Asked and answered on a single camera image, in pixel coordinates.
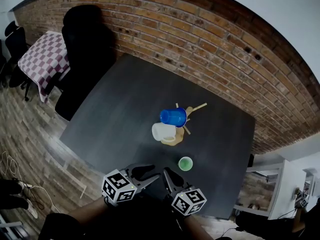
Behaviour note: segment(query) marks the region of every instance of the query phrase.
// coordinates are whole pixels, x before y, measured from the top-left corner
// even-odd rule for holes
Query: table top
[[[69,69],[67,48],[61,33],[47,31],[18,61],[19,68],[38,85],[40,99],[47,102],[45,88],[56,73]]]
[[[190,115],[176,146],[152,136],[162,109],[207,106]],[[101,78],[63,132],[60,140],[103,173],[132,163],[151,163],[156,172],[170,167],[200,188],[208,202],[201,214],[229,218],[247,169],[255,119],[204,88],[140,58],[123,55]],[[193,159],[190,171],[180,158]],[[163,198],[162,179],[149,194]]]

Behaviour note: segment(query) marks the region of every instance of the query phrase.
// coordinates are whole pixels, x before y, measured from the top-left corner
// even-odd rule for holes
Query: wooden stick
[[[188,130],[188,128],[184,125],[183,128],[185,129],[185,131],[190,135],[191,132]]]
[[[208,105],[208,104],[207,104],[207,103],[203,103],[202,105],[195,107],[195,108],[192,110],[192,112],[193,112],[193,111],[196,111],[196,110],[198,110],[198,109],[201,109],[201,108],[203,108],[203,107],[206,106],[206,105]]]

